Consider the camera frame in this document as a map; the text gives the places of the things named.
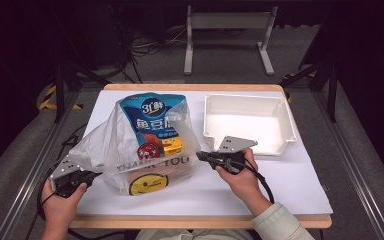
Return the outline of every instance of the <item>person's right hand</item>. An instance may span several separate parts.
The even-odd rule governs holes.
[[[252,149],[247,148],[243,152],[245,158],[258,171]],[[236,175],[230,174],[220,166],[217,166],[216,170],[220,177],[229,184],[233,193],[247,205],[252,215],[258,216],[271,206],[270,201],[261,193],[257,177],[247,168]]]

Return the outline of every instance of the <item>plastic bag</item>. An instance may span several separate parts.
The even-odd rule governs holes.
[[[68,159],[102,172],[120,194],[137,195],[191,176],[199,150],[185,96],[144,93],[118,101],[108,120],[71,149]]]

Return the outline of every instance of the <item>white paper sheet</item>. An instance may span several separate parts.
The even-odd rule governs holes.
[[[194,132],[203,151],[210,151],[203,138],[205,94],[235,94],[281,97],[280,92],[222,92],[222,91],[156,91],[186,96]],[[115,102],[138,91],[103,90],[99,94],[85,135],[104,122]],[[310,157],[299,135],[281,156],[256,156],[259,172],[266,178],[275,201],[284,204],[294,215],[332,214],[329,200],[317,178]],[[202,162],[189,179],[175,185],[139,196],[121,196],[110,189],[100,177],[88,188],[79,203],[78,214],[134,216],[250,216],[249,210],[229,186]]]

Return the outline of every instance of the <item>white tray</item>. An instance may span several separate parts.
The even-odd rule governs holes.
[[[227,135],[257,141],[257,155],[281,155],[296,141],[285,98],[207,94],[204,139],[217,151]]]

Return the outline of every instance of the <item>sleeve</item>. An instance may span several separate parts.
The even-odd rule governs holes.
[[[301,223],[280,203],[275,203],[252,220],[264,240],[314,239]]]

